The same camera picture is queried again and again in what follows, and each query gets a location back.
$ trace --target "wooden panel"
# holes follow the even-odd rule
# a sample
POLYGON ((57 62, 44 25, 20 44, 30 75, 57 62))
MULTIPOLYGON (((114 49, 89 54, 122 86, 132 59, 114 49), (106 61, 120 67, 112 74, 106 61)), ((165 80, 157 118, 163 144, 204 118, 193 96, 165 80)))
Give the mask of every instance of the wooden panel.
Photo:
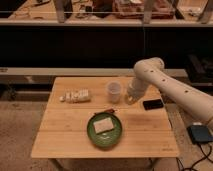
MULTIPOLYGON (((86 131, 87 123, 95 112, 104 109, 47 110, 40 131, 86 131)), ((116 116, 124 130, 171 130, 165 109, 145 112, 138 109, 119 109, 116 116)))
MULTIPOLYGON (((48 105, 38 132, 32 157, 47 158, 108 158, 108 157, 174 157, 178 148, 165 108, 145 111, 141 102, 127 105, 107 101, 105 86, 120 81, 122 95, 131 77, 59 77, 55 80, 48 105), (92 101, 68 104, 59 102, 66 91, 87 88, 92 101), (91 144, 86 126, 94 113, 114 108, 123 125, 122 138, 113 149, 102 151, 91 144)), ((161 98, 154 86, 149 86, 141 100, 161 98)))
POLYGON ((128 131, 109 150, 91 144, 86 132, 39 132, 33 158, 176 157, 177 145, 170 131, 128 131))

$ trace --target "white cup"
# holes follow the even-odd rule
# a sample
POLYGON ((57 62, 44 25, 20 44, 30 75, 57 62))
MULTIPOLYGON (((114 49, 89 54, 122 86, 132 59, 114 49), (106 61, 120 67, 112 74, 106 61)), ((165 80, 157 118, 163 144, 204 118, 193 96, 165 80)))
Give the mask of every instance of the white cup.
POLYGON ((112 81, 107 84, 108 100, 111 103, 118 103, 121 96, 121 84, 118 81, 112 81))

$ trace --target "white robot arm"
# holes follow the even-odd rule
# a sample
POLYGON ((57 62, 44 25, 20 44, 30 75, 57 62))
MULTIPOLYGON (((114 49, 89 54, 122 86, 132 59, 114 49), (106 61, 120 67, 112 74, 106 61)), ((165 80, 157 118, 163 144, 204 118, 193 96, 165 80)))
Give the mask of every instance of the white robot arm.
POLYGON ((213 130, 213 97, 162 72, 164 62, 160 58, 138 61, 134 66, 135 77, 128 85, 128 104, 139 100, 149 84, 153 84, 188 113, 213 130))

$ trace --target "phone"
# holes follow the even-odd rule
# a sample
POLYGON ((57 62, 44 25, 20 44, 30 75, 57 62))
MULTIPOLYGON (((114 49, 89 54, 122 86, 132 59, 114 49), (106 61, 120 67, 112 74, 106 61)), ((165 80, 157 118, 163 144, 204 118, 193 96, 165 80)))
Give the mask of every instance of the phone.
POLYGON ((154 99, 154 100, 143 101, 143 106, 145 110, 151 110, 151 109, 162 108, 164 105, 161 99, 154 99))

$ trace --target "green plate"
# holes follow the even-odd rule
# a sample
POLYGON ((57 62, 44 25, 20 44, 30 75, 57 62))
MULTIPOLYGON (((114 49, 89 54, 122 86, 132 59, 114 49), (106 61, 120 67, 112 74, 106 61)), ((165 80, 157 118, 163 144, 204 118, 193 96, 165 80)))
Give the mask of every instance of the green plate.
POLYGON ((108 148, 117 144, 122 133, 122 125, 120 120, 111 113, 102 112, 95 114, 88 122, 87 134, 90 140, 100 148, 108 148), (114 125, 114 129, 96 134, 93 123, 110 117, 114 125))

